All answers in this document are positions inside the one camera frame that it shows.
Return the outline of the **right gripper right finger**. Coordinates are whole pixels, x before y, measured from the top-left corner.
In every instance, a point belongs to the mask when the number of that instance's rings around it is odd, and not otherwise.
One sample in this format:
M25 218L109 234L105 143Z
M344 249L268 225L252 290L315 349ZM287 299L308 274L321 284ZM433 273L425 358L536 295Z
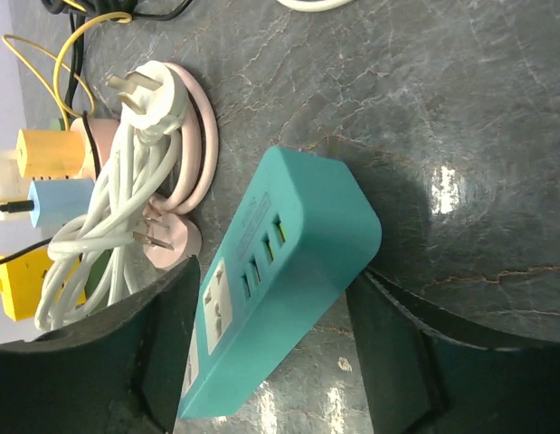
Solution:
M377 433L560 433L560 342L502 332L372 270L346 300Z

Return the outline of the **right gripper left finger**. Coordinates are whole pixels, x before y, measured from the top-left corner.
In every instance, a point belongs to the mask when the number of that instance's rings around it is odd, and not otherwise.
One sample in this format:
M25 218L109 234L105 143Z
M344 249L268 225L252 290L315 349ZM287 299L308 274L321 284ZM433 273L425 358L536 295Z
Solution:
M32 342L0 344L0 433L170 433L200 287L191 258Z

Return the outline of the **yellow cube socket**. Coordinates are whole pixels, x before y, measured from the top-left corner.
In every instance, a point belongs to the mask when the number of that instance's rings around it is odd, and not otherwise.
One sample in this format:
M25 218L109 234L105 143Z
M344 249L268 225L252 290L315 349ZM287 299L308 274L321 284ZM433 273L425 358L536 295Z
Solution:
M0 296L5 314L15 322L35 318L43 282L54 261L46 248L0 265Z

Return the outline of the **blue charger plug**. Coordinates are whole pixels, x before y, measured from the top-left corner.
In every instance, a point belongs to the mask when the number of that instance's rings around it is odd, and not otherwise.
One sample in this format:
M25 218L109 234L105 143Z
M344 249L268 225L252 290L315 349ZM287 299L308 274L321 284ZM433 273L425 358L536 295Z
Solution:
M92 179L37 180L30 183L33 202L30 220L34 228L63 225L89 210Z

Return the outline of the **teal power strip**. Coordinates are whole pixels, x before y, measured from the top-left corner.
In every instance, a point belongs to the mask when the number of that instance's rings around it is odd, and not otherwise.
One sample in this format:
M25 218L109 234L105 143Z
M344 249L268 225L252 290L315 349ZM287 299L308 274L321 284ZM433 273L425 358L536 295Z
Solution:
M201 285L178 417L240 409L381 241L381 223L343 162L269 148Z

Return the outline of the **white cube adapter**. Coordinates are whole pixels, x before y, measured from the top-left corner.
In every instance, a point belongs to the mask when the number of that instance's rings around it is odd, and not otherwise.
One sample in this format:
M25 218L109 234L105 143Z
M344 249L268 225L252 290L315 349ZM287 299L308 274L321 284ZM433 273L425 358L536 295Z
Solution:
M26 200L30 182L20 175L16 151L0 150L0 203Z

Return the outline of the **orange charger plug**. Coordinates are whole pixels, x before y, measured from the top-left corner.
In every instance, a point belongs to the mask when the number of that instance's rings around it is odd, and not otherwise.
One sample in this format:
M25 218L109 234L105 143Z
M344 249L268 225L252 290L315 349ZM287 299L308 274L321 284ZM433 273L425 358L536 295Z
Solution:
M70 130L20 129L16 152L22 178L74 177L85 157L81 134Z

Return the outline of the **pink round socket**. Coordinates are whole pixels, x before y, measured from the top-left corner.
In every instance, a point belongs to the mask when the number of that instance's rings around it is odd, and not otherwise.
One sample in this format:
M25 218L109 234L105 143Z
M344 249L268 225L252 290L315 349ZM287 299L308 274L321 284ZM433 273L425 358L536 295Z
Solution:
M71 123L71 131L80 134L84 145L82 167L74 178L90 178L95 181L109 159L119 122L112 118L87 118L87 124L88 127L85 127L81 118L76 118Z

